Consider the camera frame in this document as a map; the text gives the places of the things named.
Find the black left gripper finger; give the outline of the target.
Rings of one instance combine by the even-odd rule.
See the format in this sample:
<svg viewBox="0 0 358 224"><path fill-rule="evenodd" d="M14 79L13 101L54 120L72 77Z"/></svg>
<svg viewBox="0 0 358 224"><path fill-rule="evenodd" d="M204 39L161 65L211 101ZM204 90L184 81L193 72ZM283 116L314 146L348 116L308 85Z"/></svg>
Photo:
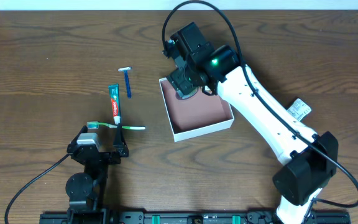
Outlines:
<svg viewBox="0 0 358 224"><path fill-rule="evenodd" d="M125 146L125 145L126 145L126 141L122 133L122 125L119 124L116 128L113 146Z"/></svg>
<svg viewBox="0 0 358 224"><path fill-rule="evenodd" d="M88 132L88 128L87 126L83 126L81 129L80 129L80 132L75 136L75 138L73 139L73 142L77 142L79 136L81 134L84 134L84 133L87 133Z"/></svg>

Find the clear blue soap pump bottle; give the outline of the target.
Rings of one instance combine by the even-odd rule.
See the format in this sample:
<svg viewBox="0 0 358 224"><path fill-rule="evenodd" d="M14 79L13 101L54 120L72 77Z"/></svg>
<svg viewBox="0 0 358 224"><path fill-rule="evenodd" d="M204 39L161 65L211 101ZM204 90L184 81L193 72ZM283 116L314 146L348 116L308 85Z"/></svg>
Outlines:
<svg viewBox="0 0 358 224"><path fill-rule="evenodd" d="M192 96L194 96L196 93L198 92L198 89L194 89L193 91L191 91L189 94L184 94L182 91L178 90L175 94L175 97L178 100L186 100L191 98Z"/></svg>

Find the green white soap packet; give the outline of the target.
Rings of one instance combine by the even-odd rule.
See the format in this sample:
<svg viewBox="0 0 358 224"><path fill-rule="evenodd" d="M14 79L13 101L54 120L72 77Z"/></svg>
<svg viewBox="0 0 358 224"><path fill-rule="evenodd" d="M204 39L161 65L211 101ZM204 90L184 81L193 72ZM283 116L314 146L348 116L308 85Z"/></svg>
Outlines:
<svg viewBox="0 0 358 224"><path fill-rule="evenodd" d="M290 113L296 120L301 121L312 112L312 109L303 100L297 98L287 109L287 112Z"/></svg>

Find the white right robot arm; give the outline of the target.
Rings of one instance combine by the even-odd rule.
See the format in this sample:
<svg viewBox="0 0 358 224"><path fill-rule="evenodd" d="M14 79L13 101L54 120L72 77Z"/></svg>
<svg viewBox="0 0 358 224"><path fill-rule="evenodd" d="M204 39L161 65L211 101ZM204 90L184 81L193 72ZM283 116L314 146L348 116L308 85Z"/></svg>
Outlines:
<svg viewBox="0 0 358 224"><path fill-rule="evenodd" d="M230 46L214 49L209 42L188 45L170 40L164 47L177 66L167 79L181 97L208 87L209 95L235 107L272 148L283 166L273 177L282 196L275 219L307 222L318 194L336 173L337 139L330 132L319 135L294 118Z"/></svg>

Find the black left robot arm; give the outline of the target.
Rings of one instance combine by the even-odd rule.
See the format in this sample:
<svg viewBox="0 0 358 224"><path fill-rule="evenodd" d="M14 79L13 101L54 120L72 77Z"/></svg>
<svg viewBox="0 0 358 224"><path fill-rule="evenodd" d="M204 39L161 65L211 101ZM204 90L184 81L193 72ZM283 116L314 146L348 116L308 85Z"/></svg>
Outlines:
<svg viewBox="0 0 358 224"><path fill-rule="evenodd" d="M67 147L71 159L84 166L84 171L72 175L65 186L69 196L68 224L107 224L116 219L110 209L103 207L103 200L108 167L120 164L123 157L129 156L122 126L116 129L113 151L101 152L99 147L98 135L90 133L86 126L82 127Z"/></svg>

